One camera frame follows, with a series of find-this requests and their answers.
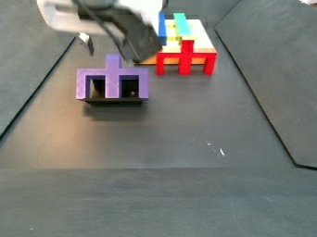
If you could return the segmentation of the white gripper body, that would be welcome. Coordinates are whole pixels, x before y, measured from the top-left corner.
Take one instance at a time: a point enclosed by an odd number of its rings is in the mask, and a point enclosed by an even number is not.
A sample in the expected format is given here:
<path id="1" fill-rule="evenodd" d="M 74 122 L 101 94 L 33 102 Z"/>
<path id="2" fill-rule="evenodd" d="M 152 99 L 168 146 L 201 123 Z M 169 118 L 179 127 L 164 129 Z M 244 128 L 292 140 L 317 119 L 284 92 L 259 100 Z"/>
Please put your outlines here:
<path id="1" fill-rule="evenodd" d="M 113 35 L 122 39 L 157 36 L 165 0 L 36 0 L 42 20 L 54 31 Z"/>

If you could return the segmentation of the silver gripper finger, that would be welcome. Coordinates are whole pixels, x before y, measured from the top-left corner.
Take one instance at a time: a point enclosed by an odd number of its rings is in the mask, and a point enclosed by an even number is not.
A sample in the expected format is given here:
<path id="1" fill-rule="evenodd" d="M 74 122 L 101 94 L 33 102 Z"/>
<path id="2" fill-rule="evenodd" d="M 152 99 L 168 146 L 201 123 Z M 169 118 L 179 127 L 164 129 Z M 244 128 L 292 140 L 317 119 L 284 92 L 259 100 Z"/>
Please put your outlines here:
<path id="1" fill-rule="evenodd" d="M 80 43 L 85 46 L 89 55 L 93 55 L 93 45 L 92 45 L 92 38 L 86 33 L 78 33 L 77 34 L 77 39 Z"/>

